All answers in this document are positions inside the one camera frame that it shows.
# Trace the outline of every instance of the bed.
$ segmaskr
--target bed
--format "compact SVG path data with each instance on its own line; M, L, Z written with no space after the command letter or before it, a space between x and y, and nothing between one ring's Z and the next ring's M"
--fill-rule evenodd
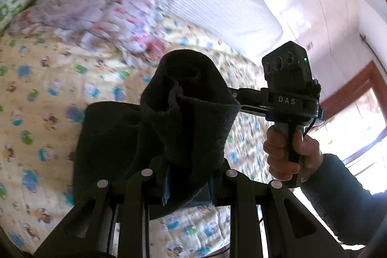
M229 87L261 88L261 68L224 37L172 13L157 23L163 46L156 57L149 50L126 56L126 46L114 41L93 42L91 49L56 27L20 27L18 17L0 38L0 225L23 251L33 253L74 205L72 165L85 108L107 100L139 103L160 54L199 51ZM269 125L240 113L224 150L232 168L261 182L271 179L262 149ZM204 257L229 241L228 207L184 208L150 222L153 258Z

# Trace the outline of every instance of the silver screw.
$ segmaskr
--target silver screw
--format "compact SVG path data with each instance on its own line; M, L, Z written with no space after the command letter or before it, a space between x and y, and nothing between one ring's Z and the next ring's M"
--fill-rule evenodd
M150 175L152 175L153 174L153 171L151 170L151 169L143 169L142 171L141 171L141 175L142 176L150 176Z
M226 172L226 175L227 175L228 177L237 177L238 172L235 171L235 170L228 170L228 171Z
M109 184L109 182L107 180L101 179L100 181L98 181L97 187L98 188L105 188L108 184Z
M271 186L276 189L280 189L282 187L282 183L280 181L272 181Z

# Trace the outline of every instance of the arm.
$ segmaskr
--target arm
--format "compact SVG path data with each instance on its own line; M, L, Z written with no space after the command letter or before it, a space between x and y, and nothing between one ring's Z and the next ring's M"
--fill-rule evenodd
M387 192L371 195L337 156L323 157L301 190L340 241L367 245L387 213Z

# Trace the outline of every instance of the person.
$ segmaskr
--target person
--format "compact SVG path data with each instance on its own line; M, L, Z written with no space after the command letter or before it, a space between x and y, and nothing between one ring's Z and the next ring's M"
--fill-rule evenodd
M387 191L371 195L333 154L322 154L317 140L297 131L294 150L303 167L284 159L287 139L271 126L263 149L269 172L280 181L301 176L301 190L338 239L346 245L367 245L351 257L387 257Z

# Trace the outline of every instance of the pink floral fabric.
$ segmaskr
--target pink floral fabric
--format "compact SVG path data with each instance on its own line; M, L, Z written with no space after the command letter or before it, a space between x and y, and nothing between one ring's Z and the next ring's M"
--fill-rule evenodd
M138 54L158 61L165 49L158 19L167 0L37 0L11 23L11 33L53 31L69 45L94 50L112 42L131 66Z

